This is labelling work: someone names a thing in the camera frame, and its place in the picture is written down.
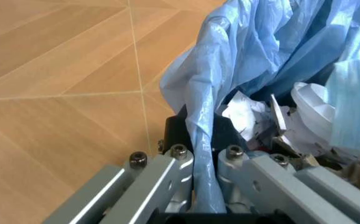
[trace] hex socket screw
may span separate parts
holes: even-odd
[[[282,154],[271,154],[270,157],[282,167],[286,167],[289,164],[288,157]]]
[[[133,169],[141,169],[147,166],[148,157],[145,152],[134,152],[129,158],[130,167]]]
[[[243,149],[237,145],[230,145],[226,149],[226,157],[229,160],[235,160],[243,155]]]
[[[170,156],[177,160],[184,160],[187,158],[187,147],[183,144],[175,144],[170,148]]]

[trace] black plastic part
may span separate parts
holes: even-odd
[[[178,115],[166,119],[164,131],[163,153],[170,150],[174,144],[183,144],[193,152],[190,135],[185,125],[187,117],[186,107],[183,106]],[[229,145],[238,145],[247,150],[245,140],[239,135],[229,118],[214,114],[213,136],[211,141],[212,157],[214,167],[217,168],[219,152]]]
[[[154,213],[148,224],[294,224],[285,214]]]

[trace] blue plastic bag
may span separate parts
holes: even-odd
[[[226,211],[210,145],[213,113],[224,97],[239,85],[248,96],[261,89],[262,99],[290,91],[338,58],[350,27],[359,25],[360,0],[228,0],[207,16],[195,47],[160,83],[175,112],[187,108],[195,211]]]

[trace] trash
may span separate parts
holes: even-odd
[[[277,103],[277,100],[274,97],[274,94],[271,94],[271,114],[274,118],[275,124],[277,125],[277,130],[279,135],[282,135],[286,131],[285,119],[283,118],[283,114],[281,112],[281,108]]]
[[[277,144],[299,156],[303,154],[319,156],[332,149],[324,139],[306,127],[297,110],[291,112],[288,106],[282,106],[281,115],[287,130],[282,135],[273,138]]]
[[[222,113],[229,118],[235,129],[247,142],[249,150],[260,146],[269,147],[273,126],[270,108],[263,102],[251,100],[241,92],[237,92]]]
[[[325,102],[326,88],[318,84],[295,83],[291,95],[304,125],[329,142],[335,108]]]
[[[254,100],[281,97],[294,82],[334,62],[359,26],[360,0],[228,0],[207,16],[196,45],[168,67],[160,83],[173,110],[186,105],[188,112],[196,212],[226,211],[210,146],[214,111],[225,96],[241,85]],[[291,118],[304,126],[298,113]]]

